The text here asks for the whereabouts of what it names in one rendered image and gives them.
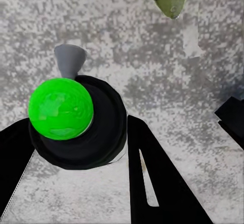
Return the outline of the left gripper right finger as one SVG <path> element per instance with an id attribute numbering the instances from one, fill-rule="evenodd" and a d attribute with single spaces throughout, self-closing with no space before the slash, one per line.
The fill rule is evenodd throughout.
<path id="1" fill-rule="evenodd" d="M 213 224 L 147 124 L 127 122 L 131 224 Z M 141 150 L 159 207 L 147 203 Z"/>

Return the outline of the insectifuge atomizer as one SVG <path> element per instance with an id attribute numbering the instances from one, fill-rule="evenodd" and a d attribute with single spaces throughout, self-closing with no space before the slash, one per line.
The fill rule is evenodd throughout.
<path id="1" fill-rule="evenodd" d="M 28 104 L 30 139 L 41 157 L 65 170 L 85 171 L 125 154 L 127 110 L 106 81 L 78 73 L 87 53 L 78 45 L 56 45 L 61 74 L 35 89 Z"/>

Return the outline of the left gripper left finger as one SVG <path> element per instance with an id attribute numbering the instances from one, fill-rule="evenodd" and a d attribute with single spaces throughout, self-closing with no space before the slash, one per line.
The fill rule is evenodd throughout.
<path id="1" fill-rule="evenodd" d="M 28 122 L 26 118 L 0 131 L 0 218 L 35 150 Z"/>

